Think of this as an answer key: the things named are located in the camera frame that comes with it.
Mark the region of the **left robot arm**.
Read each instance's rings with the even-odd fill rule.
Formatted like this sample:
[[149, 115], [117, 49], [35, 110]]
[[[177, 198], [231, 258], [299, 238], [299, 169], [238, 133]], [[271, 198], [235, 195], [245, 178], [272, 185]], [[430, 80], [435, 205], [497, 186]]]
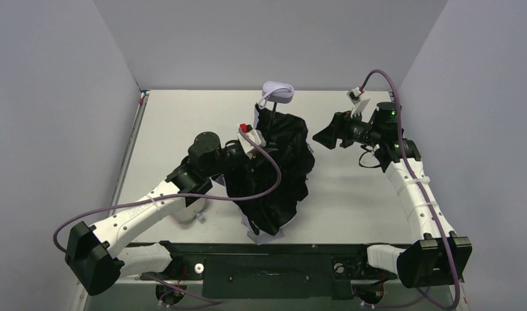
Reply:
[[166, 217], [190, 221], [207, 201], [230, 199], [208, 193], [211, 179], [241, 168], [266, 145], [261, 131], [246, 124], [237, 135], [222, 145], [214, 132], [198, 134], [183, 162], [141, 199], [113, 206], [113, 215], [91, 225], [81, 215], [69, 220], [65, 262], [89, 295], [104, 293], [120, 278], [162, 272], [171, 264], [170, 252], [158, 242], [133, 248], [130, 244]]

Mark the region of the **lavender folding umbrella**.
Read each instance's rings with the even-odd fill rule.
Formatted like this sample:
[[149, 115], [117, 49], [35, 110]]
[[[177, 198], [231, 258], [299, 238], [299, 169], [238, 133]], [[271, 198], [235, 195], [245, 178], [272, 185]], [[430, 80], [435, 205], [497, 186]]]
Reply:
[[315, 165], [308, 144], [304, 119], [277, 110], [289, 104], [294, 87], [268, 81], [254, 105], [254, 129], [266, 141], [266, 155], [258, 153], [246, 165], [215, 178], [227, 195], [241, 198], [236, 205], [242, 213], [247, 236], [257, 245], [284, 237], [283, 228], [297, 215], [298, 203], [308, 194], [307, 178]]

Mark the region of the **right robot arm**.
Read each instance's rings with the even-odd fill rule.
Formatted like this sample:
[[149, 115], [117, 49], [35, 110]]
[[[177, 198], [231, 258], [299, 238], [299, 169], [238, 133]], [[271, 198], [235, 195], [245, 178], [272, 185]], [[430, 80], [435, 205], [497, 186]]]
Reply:
[[413, 243], [406, 249], [388, 244], [367, 248], [367, 262], [396, 274], [407, 288], [454, 285], [462, 277], [473, 250], [445, 219], [423, 171], [414, 141], [400, 139], [400, 109], [393, 102], [377, 104], [370, 120], [350, 111], [337, 112], [313, 140], [332, 150], [354, 143], [374, 148], [380, 169], [392, 183], [409, 223]]

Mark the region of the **pink umbrella case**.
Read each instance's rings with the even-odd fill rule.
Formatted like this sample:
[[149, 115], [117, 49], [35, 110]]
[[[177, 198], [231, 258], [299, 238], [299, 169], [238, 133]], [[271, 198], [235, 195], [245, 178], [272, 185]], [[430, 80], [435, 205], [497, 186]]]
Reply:
[[171, 213], [171, 217], [180, 224], [187, 224], [194, 220], [204, 222], [206, 220], [203, 211], [205, 210], [206, 199], [198, 199], [189, 206], [181, 203], [180, 207]]

